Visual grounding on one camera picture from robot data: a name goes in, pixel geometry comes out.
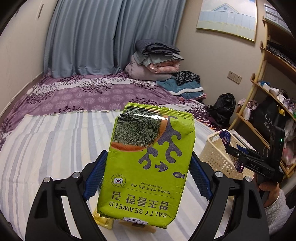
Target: bed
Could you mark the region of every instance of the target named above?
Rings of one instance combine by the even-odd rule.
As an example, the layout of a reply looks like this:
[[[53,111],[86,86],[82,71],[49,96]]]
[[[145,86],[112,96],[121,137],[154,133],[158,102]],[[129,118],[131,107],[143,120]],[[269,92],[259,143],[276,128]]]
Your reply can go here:
[[[195,117],[198,155],[216,128],[205,118],[203,105],[184,100],[126,74],[43,78],[14,106],[1,126],[0,209],[24,239],[30,207],[46,176],[67,178],[109,149],[114,121],[128,102],[165,105]],[[94,211],[98,193],[88,201]],[[71,233],[79,237],[67,199],[63,199]],[[100,227],[107,240],[188,240],[208,201],[188,174],[176,219],[155,234],[130,230],[115,221],[113,229]],[[216,236],[223,234],[229,203]]]

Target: bamboo shelf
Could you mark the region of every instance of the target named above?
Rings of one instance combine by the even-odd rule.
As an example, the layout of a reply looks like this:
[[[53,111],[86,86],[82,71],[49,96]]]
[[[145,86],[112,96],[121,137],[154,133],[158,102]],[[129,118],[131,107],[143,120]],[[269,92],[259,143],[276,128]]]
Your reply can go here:
[[[265,59],[267,60],[267,62],[275,68],[277,68],[279,71],[281,71],[284,75],[286,75],[290,80],[292,80],[296,84],[296,68],[289,65],[282,58],[276,56],[275,54],[264,48],[263,44],[261,44],[260,48],[262,51],[265,51]]]
[[[264,137],[260,134],[260,132],[251,124],[251,122],[248,122],[245,120],[241,115],[237,113],[238,118],[244,122],[255,134],[256,136],[263,142],[263,144],[269,148],[269,143],[264,139]],[[294,168],[296,167],[296,163],[292,165],[291,168],[287,168],[283,161],[281,161],[281,168],[286,175],[286,177],[290,178],[294,174]]]
[[[263,23],[268,25],[268,35],[271,35],[272,39],[296,52],[296,40],[290,32],[264,17]]]
[[[267,90],[262,88],[262,86],[258,83],[258,81],[260,81],[264,76],[266,64],[269,63],[269,64],[273,65],[275,68],[277,68],[279,71],[281,71],[289,79],[291,79],[293,84],[296,84],[296,68],[294,68],[293,66],[288,64],[281,57],[279,57],[279,56],[273,54],[272,52],[270,52],[269,50],[267,50],[267,41],[270,39],[273,39],[276,42],[282,44],[283,46],[291,49],[292,51],[294,51],[296,53],[296,39],[294,39],[292,34],[289,33],[287,30],[268,21],[268,19],[263,18],[263,22],[264,22],[264,26],[265,26],[265,40],[264,40],[264,42],[261,42],[261,46],[260,46],[262,56],[261,56],[261,62],[260,62],[259,68],[258,68],[258,72],[256,75],[254,73],[252,74],[251,82],[253,83],[253,85],[250,90],[250,93],[249,93],[248,97],[246,98],[244,105],[236,113],[237,116],[236,116],[235,120],[232,122],[232,124],[230,125],[229,130],[233,129],[233,127],[235,126],[237,121],[242,121],[256,134],[256,136],[262,141],[262,143],[267,148],[269,148],[268,141],[264,139],[264,137],[260,134],[260,132],[250,122],[246,121],[243,118],[242,114],[243,114],[243,111],[246,108],[249,100],[251,100],[255,97],[257,90],[259,89],[263,93],[271,96],[274,99],[274,101],[279,106],[281,106],[282,109],[285,110],[285,112],[289,115],[289,117],[291,117],[296,122],[296,118],[290,112],[288,112],[288,110],[283,106],[283,104],[276,97],[274,97],[271,93],[269,93]],[[294,174],[294,169],[296,168],[296,163],[293,164],[290,168],[288,168],[287,166],[285,166],[284,162],[281,161],[280,166],[281,166],[283,172],[285,173],[285,177],[290,178]]]
[[[286,113],[294,120],[296,121],[296,118],[287,110],[287,108],[276,98],[274,97],[270,92],[268,92],[266,89],[262,88],[262,86],[256,82],[254,82],[253,80],[251,80],[252,83],[254,83],[255,85],[257,85],[257,88],[263,92],[265,92],[267,95],[271,96],[279,106],[281,106],[282,109],[284,109],[286,111]]]

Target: purple seaweed graphic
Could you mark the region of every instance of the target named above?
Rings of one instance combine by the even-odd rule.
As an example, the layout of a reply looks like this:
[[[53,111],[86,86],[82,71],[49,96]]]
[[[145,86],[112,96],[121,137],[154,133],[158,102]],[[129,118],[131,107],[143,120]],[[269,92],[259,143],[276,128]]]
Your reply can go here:
[[[165,158],[167,159],[167,161],[169,163],[175,163],[176,160],[171,157],[170,153],[172,151],[175,151],[177,153],[177,156],[181,156],[182,152],[175,145],[175,143],[172,141],[172,136],[176,135],[177,139],[181,140],[181,134],[180,134],[180,132],[173,129],[173,127],[172,127],[172,125],[170,123],[170,118],[177,119],[177,117],[175,117],[175,116],[169,116],[168,117],[168,123],[167,123],[166,129],[165,129],[165,132],[162,134],[162,136],[159,138],[159,140],[157,142],[158,142],[159,145],[163,145],[163,143],[166,142],[166,141],[169,143],[169,147],[167,148],[167,150],[165,152]]]
[[[139,163],[142,164],[143,161],[147,161],[147,164],[143,166],[145,170],[151,167],[151,160],[149,158],[149,154],[152,154],[154,157],[157,157],[158,151],[153,147],[148,147],[146,154],[139,160]]]

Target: framed picture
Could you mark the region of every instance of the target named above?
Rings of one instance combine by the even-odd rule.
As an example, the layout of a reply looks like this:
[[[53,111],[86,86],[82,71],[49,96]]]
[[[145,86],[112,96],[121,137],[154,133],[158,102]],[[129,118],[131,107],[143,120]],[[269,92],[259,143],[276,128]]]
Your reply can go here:
[[[197,29],[256,39],[256,0],[203,0]]]

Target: fuzzy white sleeve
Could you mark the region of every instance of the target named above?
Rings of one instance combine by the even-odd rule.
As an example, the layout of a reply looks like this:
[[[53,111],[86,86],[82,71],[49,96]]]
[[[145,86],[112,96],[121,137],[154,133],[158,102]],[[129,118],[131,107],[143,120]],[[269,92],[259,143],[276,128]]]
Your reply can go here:
[[[288,220],[293,209],[289,209],[286,204],[284,191],[280,189],[279,198],[269,207],[265,208],[269,234],[276,233]]]

